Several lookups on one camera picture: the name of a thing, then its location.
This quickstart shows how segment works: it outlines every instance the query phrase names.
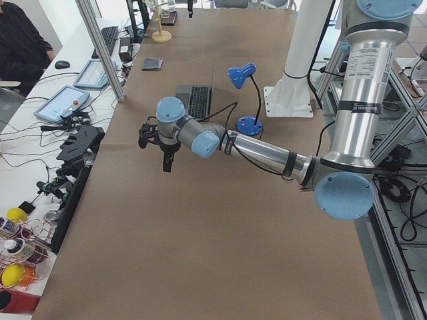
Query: lamp head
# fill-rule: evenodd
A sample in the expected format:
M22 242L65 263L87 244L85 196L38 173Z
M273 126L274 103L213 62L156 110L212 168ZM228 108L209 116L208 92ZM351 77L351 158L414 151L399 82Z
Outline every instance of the lamp head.
M234 87L241 89L245 84L246 78L256 72L256 66L253 63L248 63L242 68L229 68L228 76L234 84Z

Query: person's hand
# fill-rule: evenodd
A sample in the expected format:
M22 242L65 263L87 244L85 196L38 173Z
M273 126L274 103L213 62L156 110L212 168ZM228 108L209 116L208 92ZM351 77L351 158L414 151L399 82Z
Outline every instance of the person's hand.
M46 51L47 56L49 57L49 60L52 62L54 58L56 57L55 52L53 50Z

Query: red cup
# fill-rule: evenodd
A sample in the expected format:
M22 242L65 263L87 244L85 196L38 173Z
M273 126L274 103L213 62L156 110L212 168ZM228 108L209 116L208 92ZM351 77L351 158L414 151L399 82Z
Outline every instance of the red cup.
M0 312L32 315L40 296L16 290L0 291Z

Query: blue desk lamp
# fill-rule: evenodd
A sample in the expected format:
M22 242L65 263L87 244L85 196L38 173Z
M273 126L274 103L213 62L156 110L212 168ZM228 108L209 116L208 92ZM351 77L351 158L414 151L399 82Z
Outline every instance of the blue desk lamp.
M254 77L252 76L255 72L256 72L256 66L253 63L248 63L242 68L228 69L228 76L230 77L232 83L234 84L234 87L236 87L237 89L241 89L245 84L246 78L250 77L252 82L254 82L254 85L258 92L258 111L256 113L256 116L254 117L253 115L245 115L240 119L238 119L236 123L237 130L240 133L243 133L244 135L249 135L250 137L261 133L263 129L262 123L258 119L258 117L260 116L260 110L261 110L261 94L260 94L260 89L256 85L256 82L254 81Z

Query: white bottle cap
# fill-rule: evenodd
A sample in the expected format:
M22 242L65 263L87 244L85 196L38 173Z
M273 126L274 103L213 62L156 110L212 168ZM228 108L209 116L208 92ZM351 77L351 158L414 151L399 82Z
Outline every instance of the white bottle cap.
M6 240L5 249L13 249L17 246L17 242L13 239Z

